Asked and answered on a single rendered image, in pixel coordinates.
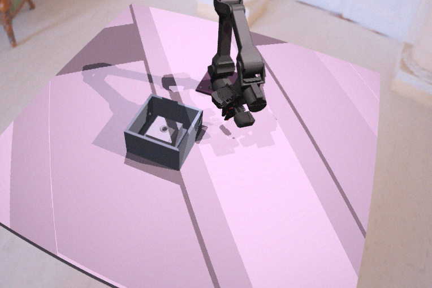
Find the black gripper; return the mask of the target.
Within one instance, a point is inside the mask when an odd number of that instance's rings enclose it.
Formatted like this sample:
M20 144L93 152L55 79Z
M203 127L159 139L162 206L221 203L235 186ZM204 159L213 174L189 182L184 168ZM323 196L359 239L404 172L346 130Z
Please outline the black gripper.
M246 111L244 107L246 102L243 94L235 88L235 85L231 83L230 79L217 79L213 83L213 87L215 90L218 90L219 88L223 88L227 83L230 85L232 91L236 91L236 102L233 104L232 109L222 109L222 117L225 116L224 121L234 117L234 122L239 128L252 126L256 120L250 111Z

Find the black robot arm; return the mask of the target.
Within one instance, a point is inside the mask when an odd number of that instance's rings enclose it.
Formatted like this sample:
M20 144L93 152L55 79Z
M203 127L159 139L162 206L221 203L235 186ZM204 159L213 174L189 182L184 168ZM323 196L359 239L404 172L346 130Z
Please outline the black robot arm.
M230 90L228 83L215 90L213 83L217 79L233 76L237 68L235 88L243 94L249 111L258 112L267 105L260 89L260 84L265 83L265 64L260 52L253 46L243 0L213 0L213 5L219 16L219 27L217 53L208 66L212 79L208 88L214 90L211 101L218 109L227 110L233 106L236 102L236 91ZM238 48L236 66L230 54L232 28ZM255 74L261 76L256 77Z

